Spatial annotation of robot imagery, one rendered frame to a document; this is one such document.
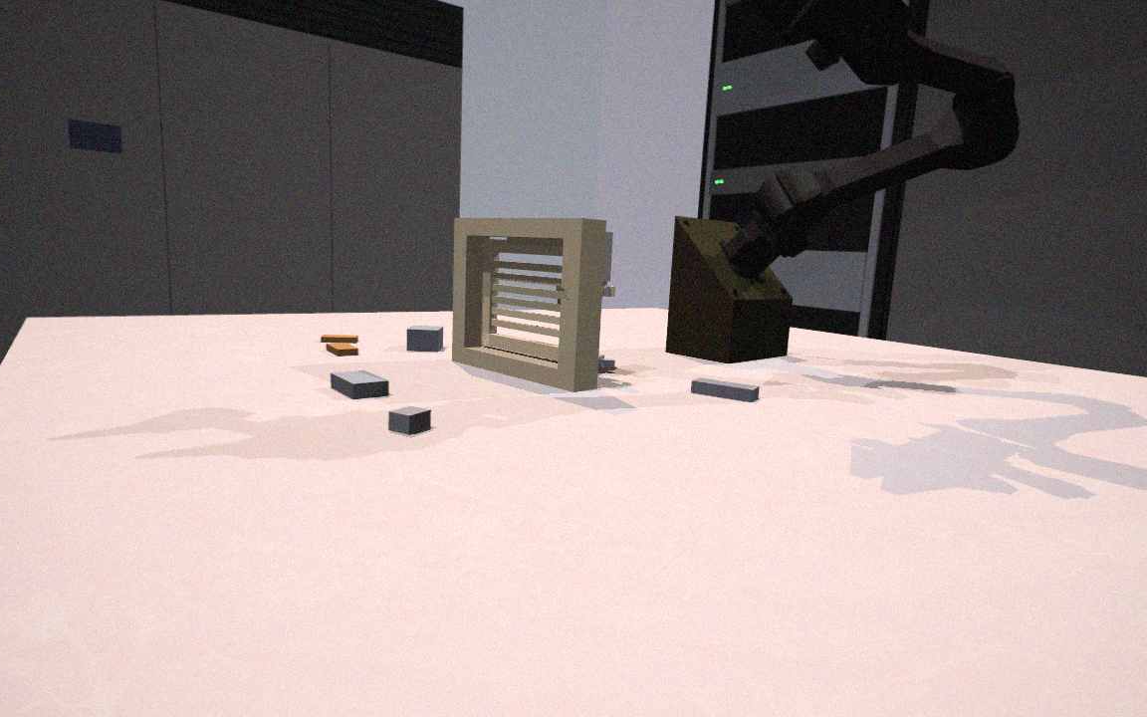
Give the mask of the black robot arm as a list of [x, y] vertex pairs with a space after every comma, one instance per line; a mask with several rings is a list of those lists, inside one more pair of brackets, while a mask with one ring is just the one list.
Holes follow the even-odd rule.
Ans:
[[720, 246], [729, 267], [764, 283], [762, 271], [780, 255], [807, 248], [807, 229], [834, 206], [900, 184], [933, 169], [975, 169], [1005, 159], [1020, 137], [1015, 79], [1000, 60], [960, 50], [910, 31], [904, 0], [843, 0], [813, 32], [805, 50], [817, 70], [841, 59], [865, 85], [916, 81], [955, 94], [953, 109], [927, 134], [837, 167], [811, 171], [806, 162], [762, 182], [746, 224]]

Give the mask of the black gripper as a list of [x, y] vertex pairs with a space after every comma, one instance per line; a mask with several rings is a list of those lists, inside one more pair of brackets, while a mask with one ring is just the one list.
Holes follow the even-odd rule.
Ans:
[[[789, 44], [801, 44], [838, 9], [843, 0], [756, 0], [762, 14]], [[780, 20], [782, 18], [782, 20]]]

